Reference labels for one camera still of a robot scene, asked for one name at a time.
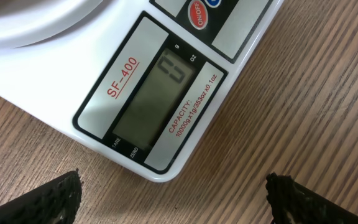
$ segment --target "blue button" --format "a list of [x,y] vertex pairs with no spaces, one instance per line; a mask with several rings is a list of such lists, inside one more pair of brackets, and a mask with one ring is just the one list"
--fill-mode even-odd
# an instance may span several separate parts
[[205,2],[209,7],[218,7],[222,0],[205,0]]

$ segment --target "display screen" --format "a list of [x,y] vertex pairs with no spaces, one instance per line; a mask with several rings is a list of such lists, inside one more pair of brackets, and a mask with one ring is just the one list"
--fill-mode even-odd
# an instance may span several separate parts
[[135,97],[121,116],[113,133],[148,150],[169,112],[178,103],[195,69],[177,54],[165,49]]

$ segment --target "brown wooden surface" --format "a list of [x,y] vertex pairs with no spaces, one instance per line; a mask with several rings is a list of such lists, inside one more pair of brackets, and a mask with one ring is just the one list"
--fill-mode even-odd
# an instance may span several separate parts
[[286,0],[166,184],[0,98],[0,205],[76,168],[84,182],[77,223],[269,223],[264,185],[273,171],[358,214],[358,0]]

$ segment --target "scale body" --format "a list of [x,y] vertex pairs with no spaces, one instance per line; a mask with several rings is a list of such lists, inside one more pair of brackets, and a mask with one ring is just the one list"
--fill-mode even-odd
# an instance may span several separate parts
[[105,1],[0,50],[0,96],[154,182],[174,178],[282,0]]

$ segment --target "red button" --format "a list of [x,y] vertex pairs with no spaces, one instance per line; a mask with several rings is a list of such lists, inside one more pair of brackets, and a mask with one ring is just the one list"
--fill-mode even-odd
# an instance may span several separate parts
[[204,29],[208,23],[208,11],[200,0],[192,0],[188,10],[191,25],[196,29]]

